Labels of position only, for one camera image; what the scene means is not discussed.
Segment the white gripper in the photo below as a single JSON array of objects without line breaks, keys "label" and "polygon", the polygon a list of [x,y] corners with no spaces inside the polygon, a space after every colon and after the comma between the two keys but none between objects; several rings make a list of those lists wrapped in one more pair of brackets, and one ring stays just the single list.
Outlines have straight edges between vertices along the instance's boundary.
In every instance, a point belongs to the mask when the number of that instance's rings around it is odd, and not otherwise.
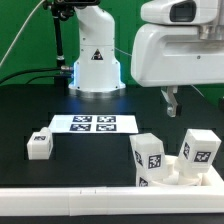
[{"label": "white gripper", "polygon": [[143,87],[165,86],[167,114],[180,116],[177,86],[224,83],[224,41],[200,40],[192,26],[145,24],[135,36],[131,75]]}]

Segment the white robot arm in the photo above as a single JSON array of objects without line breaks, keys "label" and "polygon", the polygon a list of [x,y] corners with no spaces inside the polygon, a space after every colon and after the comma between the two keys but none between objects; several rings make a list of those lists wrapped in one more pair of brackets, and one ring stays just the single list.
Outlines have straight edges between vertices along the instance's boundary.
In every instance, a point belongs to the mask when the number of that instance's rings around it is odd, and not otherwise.
[{"label": "white robot arm", "polygon": [[[113,17],[97,6],[76,14],[80,55],[69,88],[88,98],[123,91]],[[169,116],[181,111],[175,99],[180,86],[224,83],[224,0],[151,0],[140,16],[145,24],[134,39],[131,76],[161,89]]]}]

